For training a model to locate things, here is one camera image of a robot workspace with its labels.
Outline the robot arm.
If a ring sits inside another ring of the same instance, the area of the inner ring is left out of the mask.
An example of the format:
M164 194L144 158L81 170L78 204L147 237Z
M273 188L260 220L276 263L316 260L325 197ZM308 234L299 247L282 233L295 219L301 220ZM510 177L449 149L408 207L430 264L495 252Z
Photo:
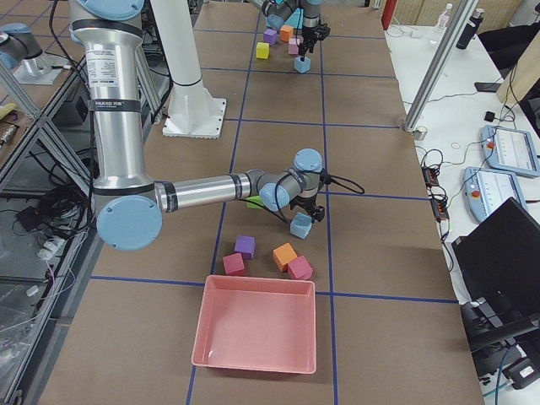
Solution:
M217 138L226 102L203 84L187 3L154 1L151 8L172 82L164 135ZM84 47L89 111L97 131L100 238L117 250L136 251L158 237L166 213L255 195L273 213L299 207L312 221L322 220L325 210L316 197L327 174L321 155L311 148L300 150L292 167L278 175L249 170L177 182L148 175L137 71L142 11L140 1L70 2L71 31Z
M300 30L302 42L299 47L301 60L305 59L306 53L312 53L318 41L324 41L331 32L327 23L321 21L321 1L318 0L248 0L267 18L270 27L280 30L287 19L300 11Z

